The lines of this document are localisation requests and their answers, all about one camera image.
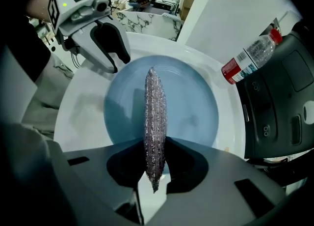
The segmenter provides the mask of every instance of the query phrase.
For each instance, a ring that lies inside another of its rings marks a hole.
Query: gray pants
[[[60,104],[73,75],[55,54],[51,54],[35,82],[37,91],[22,120],[25,127],[53,139]]]

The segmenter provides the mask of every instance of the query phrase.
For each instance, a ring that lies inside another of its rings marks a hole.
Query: spiky elongated object
[[[145,81],[144,145],[146,174],[154,193],[158,190],[164,166],[164,142],[167,133],[167,105],[163,86],[154,68],[150,68]]]

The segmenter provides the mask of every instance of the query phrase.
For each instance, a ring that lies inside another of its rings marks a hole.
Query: cardboard box
[[[193,5],[193,2],[194,2],[194,0],[181,0],[179,8],[180,8],[180,11],[181,11],[180,17],[181,17],[181,19],[183,21],[186,20],[187,15],[188,15],[188,13],[190,11],[190,8]]]

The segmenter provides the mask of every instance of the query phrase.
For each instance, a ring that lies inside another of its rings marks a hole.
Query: round plate
[[[112,142],[143,137],[145,79],[152,66],[166,95],[167,136],[212,146],[218,129],[215,97],[197,71],[168,56],[132,61],[111,82],[104,115]]]

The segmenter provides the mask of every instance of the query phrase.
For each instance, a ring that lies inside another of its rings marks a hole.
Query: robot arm
[[[108,73],[117,67],[110,53],[130,61],[130,45],[123,26],[111,16],[109,0],[50,0],[48,5],[57,41],[63,49],[82,54]]]

